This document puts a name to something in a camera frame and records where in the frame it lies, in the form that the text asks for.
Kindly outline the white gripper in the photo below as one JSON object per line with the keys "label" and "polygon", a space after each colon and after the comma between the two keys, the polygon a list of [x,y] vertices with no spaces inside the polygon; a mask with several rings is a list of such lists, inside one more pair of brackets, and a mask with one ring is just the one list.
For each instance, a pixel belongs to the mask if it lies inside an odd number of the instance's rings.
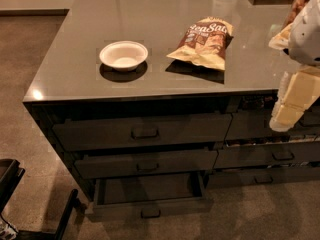
{"label": "white gripper", "polygon": [[269,126],[273,131],[286,132],[304,114],[298,109],[309,109],[320,97],[320,68],[300,66],[278,94],[280,103],[276,103],[272,110]]}

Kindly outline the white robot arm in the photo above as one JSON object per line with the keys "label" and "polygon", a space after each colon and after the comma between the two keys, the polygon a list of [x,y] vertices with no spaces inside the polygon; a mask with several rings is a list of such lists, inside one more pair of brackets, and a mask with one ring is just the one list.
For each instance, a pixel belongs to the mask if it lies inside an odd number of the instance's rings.
{"label": "white robot arm", "polygon": [[320,97],[320,0],[309,0],[269,46],[287,48],[289,57],[300,63],[294,74],[284,73],[269,122],[273,131],[286,132]]}

